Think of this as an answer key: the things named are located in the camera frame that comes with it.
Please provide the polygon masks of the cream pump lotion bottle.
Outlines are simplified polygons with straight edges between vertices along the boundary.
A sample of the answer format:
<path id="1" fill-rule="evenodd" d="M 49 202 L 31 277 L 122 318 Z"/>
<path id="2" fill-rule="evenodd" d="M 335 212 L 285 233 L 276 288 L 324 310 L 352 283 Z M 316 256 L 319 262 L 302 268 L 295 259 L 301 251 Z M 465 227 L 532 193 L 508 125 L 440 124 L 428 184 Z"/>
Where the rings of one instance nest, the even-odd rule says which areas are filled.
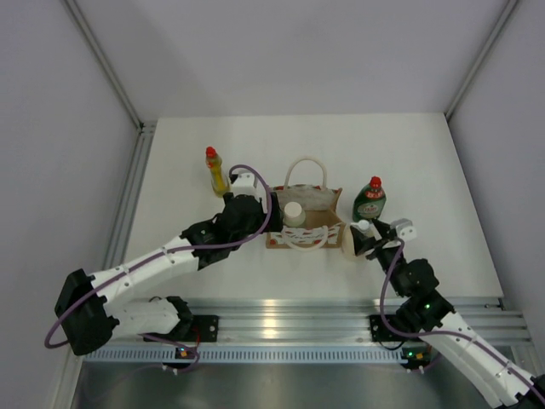
<path id="1" fill-rule="evenodd" d="M 355 260 L 357 256 L 353 253 L 353 245 L 352 245 L 352 234 L 350 233 L 350 227 L 352 225 L 355 225 L 357 227 L 360 227 L 362 229 L 366 229 L 368 227 L 372 227 L 372 224 L 367 220 L 361 220 L 358 222 L 351 222 L 350 225 L 346 225 L 343 235 L 342 235 L 342 253 L 343 255 L 348 258 L 349 260 Z"/>

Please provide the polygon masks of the green dish soap bottle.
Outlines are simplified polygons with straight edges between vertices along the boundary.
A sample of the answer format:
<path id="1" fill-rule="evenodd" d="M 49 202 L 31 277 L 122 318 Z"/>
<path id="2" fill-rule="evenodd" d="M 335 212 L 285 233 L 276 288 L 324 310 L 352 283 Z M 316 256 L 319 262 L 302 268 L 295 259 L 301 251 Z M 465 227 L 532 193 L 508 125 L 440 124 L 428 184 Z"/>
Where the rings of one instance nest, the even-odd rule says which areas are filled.
<path id="1" fill-rule="evenodd" d="M 353 221 L 379 218 L 386 201 L 387 196 L 382 187 L 382 179 L 379 176 L 372 176 L 370 182 L 360 190 L 353 201 Z"/>

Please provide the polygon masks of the jute watermelon canvas bag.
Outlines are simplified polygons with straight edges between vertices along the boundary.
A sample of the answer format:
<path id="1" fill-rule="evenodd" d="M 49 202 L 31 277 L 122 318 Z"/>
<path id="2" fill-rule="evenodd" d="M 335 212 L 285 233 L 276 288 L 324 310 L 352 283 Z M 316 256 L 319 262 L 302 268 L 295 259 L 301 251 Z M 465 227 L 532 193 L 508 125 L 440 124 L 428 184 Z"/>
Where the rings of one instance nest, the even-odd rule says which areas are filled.
<path id="1" fill-rule="evenodd" d="M 319 184 L 293 184 L 290 177 L 295 167 L 302 162 L 313 162 L 321 169 Z M 335 249 L 341 246 L 346 223 L 337 215 L 336 209 L 342 189 L 328 186 L 328 174 L 325 165 L 317 158 L 303 156 L 296 159 L 288 168 L 284 183 L 273 187 L 278 195 L 282 210 L 287 203 L 299 203 L 306 213 L 303 228 L 289 228 L 283 225 L 278 232 L 270 232 L 266 237 L 269 250 L 315 251 Z"/>

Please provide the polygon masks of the yellow dish soap bottle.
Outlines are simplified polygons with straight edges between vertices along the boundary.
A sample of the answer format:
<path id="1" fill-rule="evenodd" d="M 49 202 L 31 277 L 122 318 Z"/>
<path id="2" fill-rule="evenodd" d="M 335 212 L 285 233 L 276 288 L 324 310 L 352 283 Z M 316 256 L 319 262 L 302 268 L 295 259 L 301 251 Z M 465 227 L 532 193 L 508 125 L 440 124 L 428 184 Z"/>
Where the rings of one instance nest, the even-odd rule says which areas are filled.
<path id="1" fill-rule="evenodd" d="M 230 181 L 222 169 L 221 156 L 212 146 L 205 149 L 205 163 L 210 172 L 212 189 L 218 197 L 222 197 L 230 191 Z"/>

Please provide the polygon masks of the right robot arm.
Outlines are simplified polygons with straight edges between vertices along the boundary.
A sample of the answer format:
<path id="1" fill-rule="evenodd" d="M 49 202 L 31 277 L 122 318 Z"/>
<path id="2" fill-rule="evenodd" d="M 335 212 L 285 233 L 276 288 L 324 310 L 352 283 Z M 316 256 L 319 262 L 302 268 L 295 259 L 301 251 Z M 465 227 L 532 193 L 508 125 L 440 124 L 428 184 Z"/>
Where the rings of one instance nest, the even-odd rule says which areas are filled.
<path id="1" fill-rule="evenodd" d="M 516 366 L 486 342 L 437 290 L 425 258 L 410 262 L 404 245 L 416 237 L 408 219 L 353 222 L 344 239 L 355 255 L 380 263 L 386 278 L 379 298 L 383 328 L 404 340 L 419 339 L 446 358 L 492 408 L 542 408 L 544 377 Z"/>

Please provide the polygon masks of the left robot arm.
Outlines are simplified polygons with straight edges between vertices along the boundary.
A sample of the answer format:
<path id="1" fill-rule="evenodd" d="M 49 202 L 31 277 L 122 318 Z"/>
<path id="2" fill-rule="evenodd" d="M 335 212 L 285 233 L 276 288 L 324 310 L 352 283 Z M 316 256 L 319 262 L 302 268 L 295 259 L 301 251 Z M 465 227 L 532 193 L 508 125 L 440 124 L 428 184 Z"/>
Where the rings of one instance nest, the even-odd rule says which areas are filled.
<path id="1" fill-rule="evenodd" d="M 265 200 L 228 193 L 224 205 L 222 212 L 133 261 L 92 274 L 83 269 L 70 273 L 54 312 L 72 352 L 90 354 L 113 339 L 132 336 L 163 343 L 195 338 L 195 316 L 186 301 L 147 293 L 221 262 L 260 234 L 282 228 L 276 193 Z"/>

